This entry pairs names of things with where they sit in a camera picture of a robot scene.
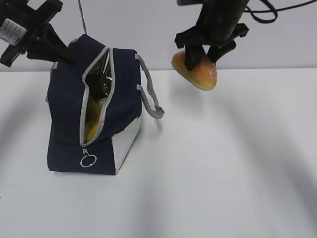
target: bag opening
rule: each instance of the bag opening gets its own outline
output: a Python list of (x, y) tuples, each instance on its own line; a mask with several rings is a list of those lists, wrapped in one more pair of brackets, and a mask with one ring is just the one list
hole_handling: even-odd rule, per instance
[(105, 120), (103, 114), (106, 113), (105, 107), (112, 97), (114, 87), (111, 56), (111, 50), (106, 48), (92, 63), (92, 68), (83, 78), (88, 91), (86, 109), (82, 111), (85, 115), (83, 144), (92, 143), (98, 137)]

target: wire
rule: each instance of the wire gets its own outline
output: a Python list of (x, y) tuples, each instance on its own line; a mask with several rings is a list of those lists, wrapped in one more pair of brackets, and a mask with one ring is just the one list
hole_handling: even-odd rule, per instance
[[(302, 7), (302, 6), (306, 6), (306, 5), (309, 5), (309, 4), (312, 4), (314, 2), (317, 2), (317, 0), (311, 0), (311, 1), (307, 1), (307, 2), (304, 2), (304, 3), (301, 3), (301, 4), (298, 4), (298, 5), (293, 5), (293, 6), (288, 6), (288, 7), (283, 7), (283, 8), (279, 8), (279, 9), (276, 9), (276, 11), (286, 11), (286, 10), (291, 10), (291, 9), (295, 9), (295, 8), (298, 8), (298, 7)], [(273, 12), (272, 10), (245, 10), (244, 12), (247, 12), (247, 13), (270, 13), (270, 12)]]
[(85, 32), (85, 34), (87, 34), (85, 18), (84, 18), (84, 12), (83, 12), (83, 8), (81, 6), (80, 0), (78, 0), (78, 5), (79, 5), (79, 10), (80, 10), (80, 15), (81, 15), (81, 21), (83, 22), (84, 32)]
[[(256, 10), (255, 11), (255, 10), (251, 10), (247, 6), (246, 9), (244, 10), (244, 12), (250, 13), (255, 21), (257, 21), (259, 23), (264, 23), (264, 24), (269, 24), (269, 23), (275, 22), (277, 20), (277, 18), (278, 18), (278, 12), (279, 11), (286, 11), (286, 10), (290, 10), (290, 9), (295, 9), (295, 8), (299, 8), (299, 7), (306, 6), (306, 5), (312, 4), (314, 2), (317, 2), (317, 0), (311, 0), (311, 1), (307, 1), (307, 2), (301, 3), (301, 4), (275, 9), (275, 7), (268, 0), (260, 0), (260, 1), (262, 3), (264, 3), (269, 8), (269, 10), (260, 10), (260, 11)], [(274, 18), (270, 19), (270, 20), (261, 19), (261, 18), (255, 16), (255, 13), (273, 13), (274, 14)]]

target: white label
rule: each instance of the white label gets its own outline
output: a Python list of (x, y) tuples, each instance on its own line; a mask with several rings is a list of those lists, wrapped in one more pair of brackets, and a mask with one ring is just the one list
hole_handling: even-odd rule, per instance
[(0, 27), (0, 38), (10, 45), (16, 46), (26, 33), (26, 29), (10, 19), (6, 19)]

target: navy blue bag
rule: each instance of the navy blue bag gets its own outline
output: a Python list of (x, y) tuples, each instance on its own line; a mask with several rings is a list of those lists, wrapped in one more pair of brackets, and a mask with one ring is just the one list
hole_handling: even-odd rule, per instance
[[(76, 63), (54, 63), (47, 101), (52, 117), (48, 168), (56, 172), (101, 175), (118, 173), (140, 128), (142, 101), (148, 113), (164, 115), (153, 90), (150, 74), (135, 50), (112, 49), (87, 35), (69, 45)], [(87, 75), (108, 55), (111, 70), (109, 96), (101, 105), (96, 134), (85, 141), (89, 86)], [(148, 93), (155, 102), (152, 110), (141, 86), (140, 65), (148, 80)]]

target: white wall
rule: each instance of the white wall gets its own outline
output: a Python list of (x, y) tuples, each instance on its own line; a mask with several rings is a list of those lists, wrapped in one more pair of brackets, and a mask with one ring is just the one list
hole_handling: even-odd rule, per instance
[[(30, 0), (30, 4), (44, 0)], [(176, 33), (196, 23), (201, 5), (177, 6), (176, 0), (81, 0), (88, 34), (110, 47), (133, 48), (150, 69), (171, 69), (178, 51)], [(276, 7), (305, 0), (271, 0)], [(63, 11), (52, 24), (68, 43), (82, 34), (77, 0), (64, 0)], [(250, 0), (253, 9), (265, 9)], [(244, 14), (250, 32), (237, 39), (238, 47), (218, 62), (218, 68), (317, 67), (317, 3), (281, 12), (276, 23), (264, 25)], [(44, 70), (50, 63), (20, 57), (11, 70)]]

